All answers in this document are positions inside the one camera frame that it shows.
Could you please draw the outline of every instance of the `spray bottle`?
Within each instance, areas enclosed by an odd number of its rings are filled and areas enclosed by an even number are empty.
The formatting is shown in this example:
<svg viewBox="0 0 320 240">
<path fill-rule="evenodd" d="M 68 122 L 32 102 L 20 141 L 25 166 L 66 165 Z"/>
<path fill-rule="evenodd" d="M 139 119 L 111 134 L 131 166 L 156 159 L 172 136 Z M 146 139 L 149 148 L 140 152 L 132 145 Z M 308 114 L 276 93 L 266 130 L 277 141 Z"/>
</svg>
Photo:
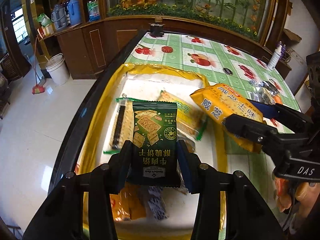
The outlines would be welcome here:
<svg viewBox="0 0 320 240">
<path fill-rule="evenodd" d="M 278 42 L 278 44 L 277 44 L 277 46 L 276 46 L 276 49 L 275 49 L 275 51 L 274 51 L 274 53 L 273 53 L 273 55 L 272 55 L 272 57 L 271 57 L 271 59 L 270 59 L 270 61 L 269 61 L 269 63 L 268 63 L 268 69 L 269 70 L 274 70 L 275 69 L 275 67 L 276 67 L 276 65 L 277 65 L 277 63 L 278 63 L 278 61 L 279 61 L 279 59 L 281 58 L 281 56 L 283 55 L 283 46 L 282 46 L 282 42 L 281 41 L 279 41 Z"/>
</svg>

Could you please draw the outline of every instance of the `white tiled floor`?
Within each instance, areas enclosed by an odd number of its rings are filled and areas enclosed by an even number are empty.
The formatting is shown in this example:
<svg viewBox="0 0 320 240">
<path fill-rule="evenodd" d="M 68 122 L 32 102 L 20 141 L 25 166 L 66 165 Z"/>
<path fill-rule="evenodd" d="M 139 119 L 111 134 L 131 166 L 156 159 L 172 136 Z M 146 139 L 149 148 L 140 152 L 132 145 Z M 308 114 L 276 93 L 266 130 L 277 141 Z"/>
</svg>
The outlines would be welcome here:
<svg viewBox="0 0 320 240">
<path fill-rule="evenodd" d="M 48 79 L 42 94 L 32 94 L 34 72 L 13 82 L 0 120 L 0 216 L 25 231 L 47 196 L 52 167 L 64 135 L 95 80 L 56 86 Z"/>
</svg>

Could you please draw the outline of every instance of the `yellow cracker package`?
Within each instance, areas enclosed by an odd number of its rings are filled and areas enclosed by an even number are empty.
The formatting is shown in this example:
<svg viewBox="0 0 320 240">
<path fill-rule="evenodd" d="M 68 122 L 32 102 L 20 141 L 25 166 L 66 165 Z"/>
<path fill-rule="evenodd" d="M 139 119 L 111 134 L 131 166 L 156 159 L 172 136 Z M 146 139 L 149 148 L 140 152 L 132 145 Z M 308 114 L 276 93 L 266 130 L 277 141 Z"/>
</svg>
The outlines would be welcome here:
<svg viewBox="0 0 320 240">
<path fill-rule="evenodd" d="M 146 210 L 138 197 L 140 186 L 125 183 L 118 195 L 110 194 L 113 219 L 129 221 L 146 217 Z"/>
<path fill-rule="evenodd" d="M 161 91 L 157 100 L 177 103 L 177 129 L 196 140 L 201 140 L 207 123 L 200 109 L 164 90 Z"/>
<path fill-rule="evenodd" d="M 263 122 L 262 113 L 243 96 L 225 84 L 216 84 L 199 89 L 191 95 L 193 101 L 200 106 L 216 123 L 223 125 L 231 114 L 238 114 L 258 122 Z M 261 146 L 244 138 L 228 133 L 235 142 L 250 152 L 259 152 Z"/>
</svg>

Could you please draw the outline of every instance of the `screw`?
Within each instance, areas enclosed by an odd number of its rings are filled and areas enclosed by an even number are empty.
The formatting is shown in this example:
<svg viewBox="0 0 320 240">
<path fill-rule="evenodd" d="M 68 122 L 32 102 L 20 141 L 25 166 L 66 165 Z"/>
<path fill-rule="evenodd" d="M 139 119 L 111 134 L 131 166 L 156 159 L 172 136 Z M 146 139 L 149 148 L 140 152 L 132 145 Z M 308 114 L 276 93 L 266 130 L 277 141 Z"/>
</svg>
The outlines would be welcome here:
<svg viewBox="0 0 320 240">
<path fill-rule="evenodd" d="M 244 173 L 242 171 L 235 171 L 235 175 L 238 177 L 238 178 L 242 178 Z"/>
<path fill-rule="evenodd" d="M 75 173 L 73 171 L 68 171 L 65 176 L 67 179 L 71 179 L 73 176 L 75 175 Z"/>
<path fill-rule="evenodd" d="M 100 165 L 100 169 L 102 169 L 103 171 L 106 171 L 109 169 L 109 164 L 108 163 L 103 163 Z"/>
<path fill-rule="evenodd" d="M 201 164 L 199 165 L 199 168 L 200 168 L 201 170 L 207 170 L 207 169 L 209 168 L 209 165 L 206 164 L 206 163 L 201 163 Z"/>
</svg>

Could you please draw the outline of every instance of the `white bucket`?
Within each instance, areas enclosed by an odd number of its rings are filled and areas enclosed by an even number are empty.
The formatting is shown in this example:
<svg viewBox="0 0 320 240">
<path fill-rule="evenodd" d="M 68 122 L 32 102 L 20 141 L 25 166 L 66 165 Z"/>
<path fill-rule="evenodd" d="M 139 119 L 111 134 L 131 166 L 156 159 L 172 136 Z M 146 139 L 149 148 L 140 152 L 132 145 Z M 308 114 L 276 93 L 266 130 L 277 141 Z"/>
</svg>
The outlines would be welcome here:
<svg viewBox="0 0 320 240">
<path fill-rule="evenodd" d="M 62 53 L 52 57 L 45 65 L 45 68 L 58 86 L 67 82 L 70 77 Z"/>
</svg>

